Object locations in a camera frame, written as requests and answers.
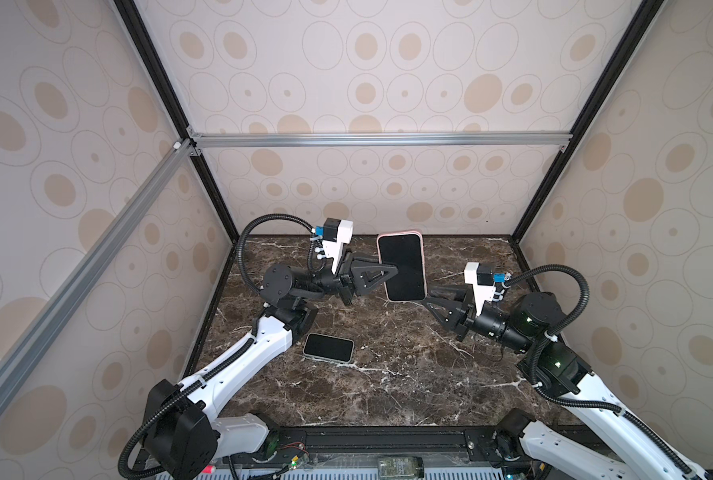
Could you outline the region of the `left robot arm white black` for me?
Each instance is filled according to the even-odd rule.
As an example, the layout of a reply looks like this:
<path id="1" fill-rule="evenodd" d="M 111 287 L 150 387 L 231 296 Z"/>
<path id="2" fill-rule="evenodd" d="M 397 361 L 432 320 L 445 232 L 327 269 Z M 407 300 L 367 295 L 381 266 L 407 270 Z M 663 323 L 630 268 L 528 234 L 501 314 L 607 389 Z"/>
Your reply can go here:
<path id="1" fill-rule="evenodd" d="M 318 314 L 314 301 L 340 295 L 348 303 L 398 272 L 397 266 L 352 255 L 337 272 L 270 266 L 260 284 L 264 309 L 250 332 L 205 368 L 178 383 L 162 380 L 148 392 L 144 421 L 120 454 L 118 473 L 126 479 L 161 473 L 194 479 L 218 458 L 262 450 L 270 426 L 252 414 L 224 418 L 224 406 L 310 331 Z"/>

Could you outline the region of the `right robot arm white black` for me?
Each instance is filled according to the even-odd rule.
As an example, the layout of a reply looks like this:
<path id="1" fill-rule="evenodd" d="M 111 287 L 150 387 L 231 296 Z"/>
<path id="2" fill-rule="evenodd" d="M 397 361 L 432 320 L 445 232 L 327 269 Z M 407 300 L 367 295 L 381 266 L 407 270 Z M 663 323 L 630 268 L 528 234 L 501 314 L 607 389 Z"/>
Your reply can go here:
<path id="1" fill-rule="evenodd" d="M 654 432 L 620 400 L 593 368 L 562 342 L 540 348 L 565 314 L 552 293 L 522 296 L 511 311 L 478 303 L 480 289 L 440 288 L 423 304 L 448 331 L 464 340 L 478 334 L 522 357 L 518 364 L 544 400 L 582 420 L 612 451 L 596 452 L 514 409 L 497 425 L 493 444 L 504 461 L 542 462 L 576 479 L 713 479 Z"/>

